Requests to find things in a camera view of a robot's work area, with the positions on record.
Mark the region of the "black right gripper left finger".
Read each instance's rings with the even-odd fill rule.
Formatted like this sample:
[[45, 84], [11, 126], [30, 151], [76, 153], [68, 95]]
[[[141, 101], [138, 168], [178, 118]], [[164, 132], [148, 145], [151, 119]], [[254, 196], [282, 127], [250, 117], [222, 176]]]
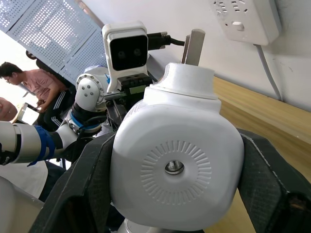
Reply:
[[115, 133], [99, 136], [58, 179], [31, 233], [115, 233], [124, 221], [111, 205], [110, 162]]

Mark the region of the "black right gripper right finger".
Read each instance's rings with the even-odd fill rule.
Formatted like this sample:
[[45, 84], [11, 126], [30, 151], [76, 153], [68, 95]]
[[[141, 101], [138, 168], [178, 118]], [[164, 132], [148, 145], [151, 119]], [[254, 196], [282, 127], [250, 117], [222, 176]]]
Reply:
[[309, 233], [311, 184], [266, 138], [239, 129], [244, 162], [238, 190], [257, 233]]

